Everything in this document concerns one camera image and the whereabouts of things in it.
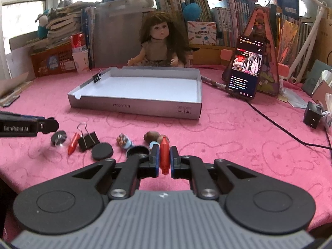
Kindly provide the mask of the brown haired doll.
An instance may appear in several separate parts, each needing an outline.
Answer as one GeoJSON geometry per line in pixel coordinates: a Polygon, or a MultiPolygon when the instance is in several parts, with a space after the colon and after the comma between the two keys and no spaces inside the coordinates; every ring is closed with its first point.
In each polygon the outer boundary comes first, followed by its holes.
{"type": "Polygon", "coordinates": [[[187,64],[188,37],[168,13],[148,14],[139,37],[140,53],[128,60],[128,66],[184,67],[187,64]]]}

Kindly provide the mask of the brown chestnut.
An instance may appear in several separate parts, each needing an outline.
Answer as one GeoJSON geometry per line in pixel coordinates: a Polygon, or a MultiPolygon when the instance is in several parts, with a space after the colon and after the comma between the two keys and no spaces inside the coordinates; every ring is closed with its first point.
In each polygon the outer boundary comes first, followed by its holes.
{"type": "Polygon", "coordinates": [[[157,141],[159,138],[160,133],[157,131],[148,131],[147,133],[144,134],[144,140],[148,143],[152,141],[157,141]]]}
{"type": "Polygon", "coordinates": [[[157,138],[157,142],[158,142],[159,144],[161,144],[161,143],[163,142],[163,139],[165,139],[165,140],[167,141],[167,143],[169,143],[169,138],[168,138],[166,135],[164,135],[164,134],[160,134],[160,135],[158,136],[158,138],[157,138]]]}

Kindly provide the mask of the clear suction cup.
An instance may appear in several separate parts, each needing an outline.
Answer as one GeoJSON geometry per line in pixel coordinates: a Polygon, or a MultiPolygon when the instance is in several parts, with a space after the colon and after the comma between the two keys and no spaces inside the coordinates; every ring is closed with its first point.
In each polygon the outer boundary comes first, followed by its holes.
{"type": "Polygon", "coordinates": [[[51,143],[55,147],[62,147],[66,140],[66,131],[57,131],[51,136],[51,143]]]}

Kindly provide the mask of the small black binder clip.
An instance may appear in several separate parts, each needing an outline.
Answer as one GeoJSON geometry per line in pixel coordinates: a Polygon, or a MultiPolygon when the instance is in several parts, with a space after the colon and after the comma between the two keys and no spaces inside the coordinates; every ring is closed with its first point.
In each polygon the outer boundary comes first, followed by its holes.
{"type": "Polygon", "coordinates": [[[102,69],[96,69],[93,71],[92,79],[94,83],[97,83],[101,79],[102,69]]]}

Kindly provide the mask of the large black binder clip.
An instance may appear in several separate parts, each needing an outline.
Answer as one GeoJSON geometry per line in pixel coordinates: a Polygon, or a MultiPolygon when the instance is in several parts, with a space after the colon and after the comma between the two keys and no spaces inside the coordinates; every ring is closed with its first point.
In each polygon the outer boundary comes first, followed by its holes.
{"type": "Polygon", "coordinates": [[[92,149],[95,145],[99,144],[100,141],[95,132],[89,132],[87,130],[87,123],[82,122],[78,124],[77,130],[81,133],[78,139],[78,146],[82,152],[92,149]]]}

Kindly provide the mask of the long red crayon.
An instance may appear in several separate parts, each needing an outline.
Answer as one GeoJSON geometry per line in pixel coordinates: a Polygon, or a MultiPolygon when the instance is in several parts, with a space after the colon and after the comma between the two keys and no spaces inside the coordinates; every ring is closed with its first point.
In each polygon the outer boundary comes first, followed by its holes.
{"type": "Polygon", "coordinates": [[[170,164],[169,143],[163,139],[163,142],[160,144],[160,169],[163,175],[169,174],[170,164]]]}

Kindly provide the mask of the red soda can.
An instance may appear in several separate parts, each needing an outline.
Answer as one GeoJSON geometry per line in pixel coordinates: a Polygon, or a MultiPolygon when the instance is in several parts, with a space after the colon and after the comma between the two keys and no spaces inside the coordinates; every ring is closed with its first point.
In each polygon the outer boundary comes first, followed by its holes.
{"type": "Polygon", "coordinates": [[[82,32],[71,35],[70,41],[72,53],[82,52],[87,49],[85,34],[82,32]]]}

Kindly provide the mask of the blue bear hair clip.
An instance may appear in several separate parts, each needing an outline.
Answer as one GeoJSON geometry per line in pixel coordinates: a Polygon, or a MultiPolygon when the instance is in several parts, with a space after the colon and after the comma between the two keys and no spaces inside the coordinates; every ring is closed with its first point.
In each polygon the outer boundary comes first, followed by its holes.
{"type": "Polygon", "coordinates": [[[129,150],[131,147],[134,146],[134,143],[128,138],[127,135],[120,133],[119,136],[116,138],[116,142],[118,146],[123,150],[129,150]]]}

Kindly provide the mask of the white paper cup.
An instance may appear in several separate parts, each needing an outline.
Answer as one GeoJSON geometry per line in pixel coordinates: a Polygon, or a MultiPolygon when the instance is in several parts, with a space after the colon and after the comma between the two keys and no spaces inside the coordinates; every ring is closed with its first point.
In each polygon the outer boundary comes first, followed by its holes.
{"type": "Polygon", "coordinates": [[[72,57],[78,73],[89,71],[88,50],[72,53],[72,57]]]}

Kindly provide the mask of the colourful stationery box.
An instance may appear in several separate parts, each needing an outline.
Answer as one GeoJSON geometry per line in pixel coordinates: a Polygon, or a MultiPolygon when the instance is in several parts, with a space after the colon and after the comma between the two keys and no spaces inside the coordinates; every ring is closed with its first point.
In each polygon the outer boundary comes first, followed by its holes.
{"type": "Polygon", "coordinates": [[[216,45],[217,26],[214,22],[188,21],[187,34],[190,44],[216,45]]]}

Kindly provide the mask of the black round lid disc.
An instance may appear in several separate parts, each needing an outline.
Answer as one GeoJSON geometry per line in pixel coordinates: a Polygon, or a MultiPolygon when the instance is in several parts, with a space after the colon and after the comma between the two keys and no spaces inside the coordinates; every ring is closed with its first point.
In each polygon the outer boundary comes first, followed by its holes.
{"type": "Polygon", "coordinates": [[[91,150],[92,158],[96,161],[109,159],[112,157],[113,153],[113,147],[107,142],[96,144],[91,150]]]}

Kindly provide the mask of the red plastic basket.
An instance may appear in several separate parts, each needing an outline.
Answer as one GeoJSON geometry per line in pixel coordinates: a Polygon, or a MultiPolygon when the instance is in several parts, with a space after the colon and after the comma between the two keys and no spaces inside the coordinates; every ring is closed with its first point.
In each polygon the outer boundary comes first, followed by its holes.
{"type": "Polygon", "coordinates": [[[71,44],[63,44],[30,56],[35,77],[76,71],[71,44]]]}

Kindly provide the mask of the short red crayon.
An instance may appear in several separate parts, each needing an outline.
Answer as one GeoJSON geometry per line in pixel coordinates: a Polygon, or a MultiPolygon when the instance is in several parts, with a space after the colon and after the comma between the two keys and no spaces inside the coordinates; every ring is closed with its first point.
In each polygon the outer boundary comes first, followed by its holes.
{"type": "Polygon", "coordinates": [[[78,140],[81,137],[81,135],[77,132],[75,132],[73,138],[71,139],[69,146],[68,146],[68,150],[67,150],[67,154],[70,156],[71,154],[74,153],[74,151],[76,150],[76,147],[78,145],[78,140]]]}

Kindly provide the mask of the black smartphone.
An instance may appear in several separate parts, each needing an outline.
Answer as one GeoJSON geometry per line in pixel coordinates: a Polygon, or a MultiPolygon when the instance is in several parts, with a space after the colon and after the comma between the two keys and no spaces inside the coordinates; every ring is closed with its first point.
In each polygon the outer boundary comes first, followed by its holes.
{"type": "Polygon", "coordinates": [[[226,92],[245,100],[252,100],[255,97],[264,50],[264,42],[243,35],[239,36],[231,59],[226,92]]]}

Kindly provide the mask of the large black cap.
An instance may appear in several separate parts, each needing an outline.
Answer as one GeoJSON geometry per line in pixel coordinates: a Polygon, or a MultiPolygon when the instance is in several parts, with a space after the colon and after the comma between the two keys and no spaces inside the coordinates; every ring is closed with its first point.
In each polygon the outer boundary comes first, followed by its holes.
{"type": "Polygon", "coordinates": [[[139,154],[149,155],[150,150],[147,147],[141,145],[132,146],[126,151],[126,158],[139,154]]]}

